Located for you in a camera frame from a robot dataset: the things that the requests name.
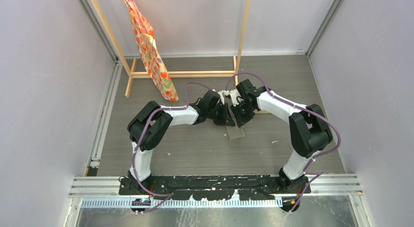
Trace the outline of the grey card holder wallet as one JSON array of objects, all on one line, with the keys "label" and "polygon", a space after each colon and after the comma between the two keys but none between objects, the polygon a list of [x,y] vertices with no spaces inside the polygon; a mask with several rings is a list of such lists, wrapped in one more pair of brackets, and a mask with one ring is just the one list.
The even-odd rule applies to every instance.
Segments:
[{"label": "grey card holder wallet", "polygon": [[244,127],[226,126],[227,136],[229,140],[235,140],[246,136]]}]

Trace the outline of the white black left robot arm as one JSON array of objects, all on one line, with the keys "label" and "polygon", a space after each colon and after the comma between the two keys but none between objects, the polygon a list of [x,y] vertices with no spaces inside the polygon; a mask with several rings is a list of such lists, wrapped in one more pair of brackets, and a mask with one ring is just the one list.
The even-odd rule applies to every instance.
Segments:
[{"label": "white black left robot arm", "polygon": [[127,126],[132,143],[132,164],[129,176],[131,188],[139,195],[149,191],[152,150],[157,147],[166,131],[177,125],[197,125],[207,119],[215,125],[235,126],[230,116],[228,104],[222,101],[219,93],[208,90],[194,103],[172,107],[148,102]]}]

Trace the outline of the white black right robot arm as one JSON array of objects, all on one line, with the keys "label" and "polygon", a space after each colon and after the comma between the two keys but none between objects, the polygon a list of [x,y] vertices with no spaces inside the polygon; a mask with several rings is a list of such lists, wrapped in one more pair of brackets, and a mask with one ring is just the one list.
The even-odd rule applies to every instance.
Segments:
[{"label": "white black right robot arm", "polygon": [[279,170],[278,185],[285,193],[298,190],[305,180],[308,163],[333,140],[322,108],[317,104],[295,103],[265,86],[253,86],[248,79],[240,82],[234,90],[223,92],[223,95],[231,99],[230,109],[239,127],[253,119],[255,113],[261,110],[289,125],[293,152]]}]

